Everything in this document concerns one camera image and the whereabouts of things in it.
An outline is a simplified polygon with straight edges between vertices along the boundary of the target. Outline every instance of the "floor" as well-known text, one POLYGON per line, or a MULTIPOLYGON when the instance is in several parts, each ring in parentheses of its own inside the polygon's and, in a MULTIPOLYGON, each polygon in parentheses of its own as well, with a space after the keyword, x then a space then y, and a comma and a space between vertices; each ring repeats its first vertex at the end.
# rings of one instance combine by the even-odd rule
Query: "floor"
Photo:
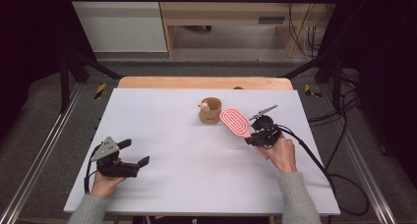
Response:
MULTIPOLYGON (((183 27, 177 32, 173 57, 164 54, 98 54, 100 62, 122 75, 129 76, 262 76, 285 75, 308 61, 298 54, 286 58, 282 43, 274 28, 231 28, 213 27, 205 31, 202 27, 183 27)), ((74 84, 72 89, 80 90, 80 98, 66 119, 63 131, 47 151, 44 164, 40 164, 35 182, 29 187, 25 202, 18 206, 15 214, 22 218, 42 218, 50 223, 59 223, 69 214, 62 211, 63 205, 77 177, 81 161, 84 160, 94 128, 105 109, 111 88, 117 81, 88 68, 90 79, 87 84, 74 84), (93 99, 99 84, 107 83, 100 99, 93 99)), ((291 80, 298 90, 308 118, 326 114, 331 110, 325 97, 306 94, 305 85, 316 94, 326 94, 331 84, 316 84, 311 69, 291 80)), ((357 78, 354 71, 345 70, 351 78, 357 78)), ((344 85, 346 93, 350 87, 344 85)), ((39 151, 44 149, 45 139, 59 117, 60 107, 59 76, 53 75, 40 80, 30 88, 30 98, 22 109, 14 130, 2 141, 0 166, 5 167, 0 178, 0 209, 6 210, 26 173, 36 161, 39 151)), ((395 222, 383 222, 377 215, 377 203, 361 216, 342 211, 333 217, 333 223, 417 223, 417 191, 409 182, 394 157, 380 153, 379 141, 366 115, 360 107, 352 108, 347 114, 347 128, 356 146, 360 149, 376 183, 387 202, 395 222)), ((334 145, 340 136, 339 123, 329 122, 311 129, 323 162, 328 161, 334 145)), ((352 163, 349 141, 343 140, 330 172, 343 175, 361 184, 360 173, 352 163)), ((360 212, 365 208, 365 200, 359 190, 342 179, 335 178, 338 189, 337 200, 346 209, 360 212)))

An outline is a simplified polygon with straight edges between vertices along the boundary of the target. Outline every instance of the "table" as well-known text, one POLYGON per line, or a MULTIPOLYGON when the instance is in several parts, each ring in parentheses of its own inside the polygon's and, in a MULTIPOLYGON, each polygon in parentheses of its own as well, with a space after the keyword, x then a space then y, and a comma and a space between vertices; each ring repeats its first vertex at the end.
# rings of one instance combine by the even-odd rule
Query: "table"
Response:
MULTIPOLYGON (((270 216, 282 212, 277 170, 221 123, 202 124, 198 103, 206 96, 218 96, 224 109, 233 105, 247 115, 278 100, 278 108, 268 114, 299 134, 319 157, 298 92, 291 89, 291 82, 283 79, 122 79, 112 93, 64 210, 77 208, 84 195, 89 155, 101 140, 112 136, 116 141, 132 139, 132 145, 120 151, 125 162, 150 155, 150 164, 138 178, 120 185, 110 198, 109 212, 154 216, 270 216), (231 89, 235 86, 247 90, 231 89)), ((298 169, 318 211, 339 214, 325 176, 301 146, 296 149, 298 169)))

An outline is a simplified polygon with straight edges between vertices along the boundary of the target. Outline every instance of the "gray sleeve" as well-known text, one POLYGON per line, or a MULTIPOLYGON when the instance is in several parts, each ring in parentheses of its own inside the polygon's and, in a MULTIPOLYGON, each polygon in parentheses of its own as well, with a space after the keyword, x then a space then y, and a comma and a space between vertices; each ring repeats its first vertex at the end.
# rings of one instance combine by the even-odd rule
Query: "gray sleeve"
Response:
POLYGON ((320 215, 307 193, 301 173, 280 174, 278 184, 284 199, 283 224, 321 223, 320 215))
POLYGON ((79 207, 71 215, 68 224, 95 224, 102 223, 106 200, 93 195, 85 195, 79 207))

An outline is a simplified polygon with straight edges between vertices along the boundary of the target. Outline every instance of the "hand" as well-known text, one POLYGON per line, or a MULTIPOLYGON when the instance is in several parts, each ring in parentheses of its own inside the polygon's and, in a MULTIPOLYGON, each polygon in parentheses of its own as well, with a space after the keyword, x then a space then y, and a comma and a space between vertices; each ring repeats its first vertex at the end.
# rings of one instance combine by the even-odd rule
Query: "hand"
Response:
POLYGON ((263 152, 281 173, 297 172, 294 143, 287 140, 283 134, 273 147, 263 148, 263 152))
POLYGON ((125 180, 126 178, 104 177, 97 171, 94 176, 94 184, 92 185, 91 193, 95 196, 106 198, 114 191, 114 189, 116 189, 117 185, 125 180))

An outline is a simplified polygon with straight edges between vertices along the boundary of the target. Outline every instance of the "wooden cabinet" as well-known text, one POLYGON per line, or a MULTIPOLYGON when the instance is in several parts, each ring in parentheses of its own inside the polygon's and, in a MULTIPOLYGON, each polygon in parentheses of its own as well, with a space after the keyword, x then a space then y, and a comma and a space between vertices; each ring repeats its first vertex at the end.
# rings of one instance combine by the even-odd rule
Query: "wooden cabinet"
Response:
POLYGON ((326 26, 331 13, 324 4, 165 2, 160 6, 170 55, 177 26, 276 26, 287 56, 293 57, 296 41, 289 32, 290 21, 301 37, 303 27, 326 26))

